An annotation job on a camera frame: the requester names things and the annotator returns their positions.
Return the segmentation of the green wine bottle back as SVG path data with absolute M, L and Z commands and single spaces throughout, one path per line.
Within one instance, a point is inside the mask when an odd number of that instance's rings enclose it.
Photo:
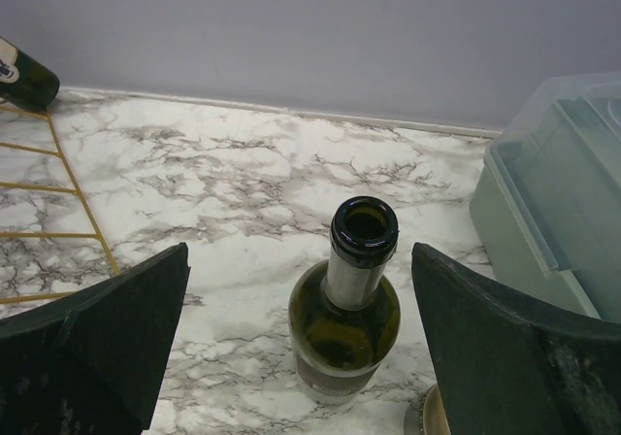
M 401 308 L 384 269 L 398 237 L 397 217 L 386 202 L 352 197 L 331 220 L 329 257 L 294 285 L 290 341 L 297 376 L 311 399 L 350 401 L 393 348 Z

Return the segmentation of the green wine bottle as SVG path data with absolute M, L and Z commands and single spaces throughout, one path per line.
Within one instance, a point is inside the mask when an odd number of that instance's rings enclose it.
M 290 341 L 297 376 L 311 399 L 350 401 L 393 348 L 401 308 L 384 269 L 398 237 L 397 217 L 386 202 L 352 197 L 331 220 L 329 257 L 294 285 Z
M 1 38 L 1 99 L 26 112 L 42 113 L 52 103 L 60 80 L 48 67 Z

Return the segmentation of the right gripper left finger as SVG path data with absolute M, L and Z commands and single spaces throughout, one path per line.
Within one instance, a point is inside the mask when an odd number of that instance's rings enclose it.
M 125 272 L 1 321 L 4 434 L 149 429 L 190 268 L 179 243 Z

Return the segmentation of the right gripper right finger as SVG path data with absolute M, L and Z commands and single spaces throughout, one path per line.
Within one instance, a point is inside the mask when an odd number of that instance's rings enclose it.
M 418 311 L 453 434 L 617 434 L 620 326 L 411 252 Z

